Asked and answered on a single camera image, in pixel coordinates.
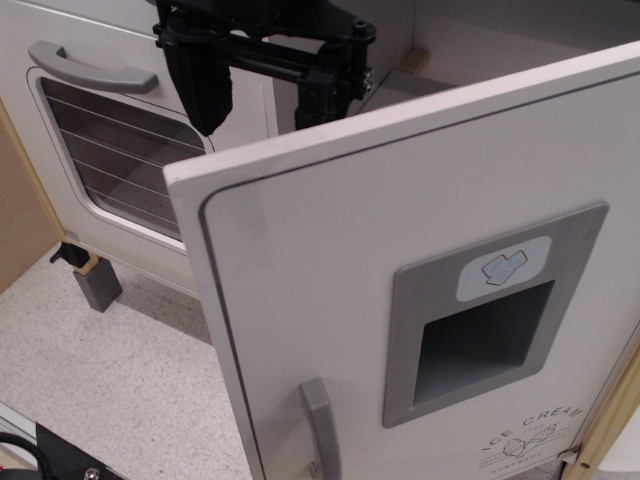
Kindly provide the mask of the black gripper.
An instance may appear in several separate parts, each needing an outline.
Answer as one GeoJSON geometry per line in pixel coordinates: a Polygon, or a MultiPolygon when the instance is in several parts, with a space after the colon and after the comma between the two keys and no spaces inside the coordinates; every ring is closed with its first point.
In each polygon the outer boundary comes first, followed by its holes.
{"type": "Polygon", "coordinates": [[[153,28],[192,126],[203,136],[233,109],[230,70],[297,84],[295,129],[343,119],[371,89],[368,22],[329,1],[159,1],[153,28]]]}

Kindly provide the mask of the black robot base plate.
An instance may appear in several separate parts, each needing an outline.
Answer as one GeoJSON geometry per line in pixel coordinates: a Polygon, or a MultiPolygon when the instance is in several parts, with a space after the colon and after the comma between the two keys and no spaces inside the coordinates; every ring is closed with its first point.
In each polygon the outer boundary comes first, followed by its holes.
{"type": "Polygon", "coordinates": [[[39,423],[35,430],[37,446],[49,461],[55,479],[123,479],[112,467],[39,423]]]}

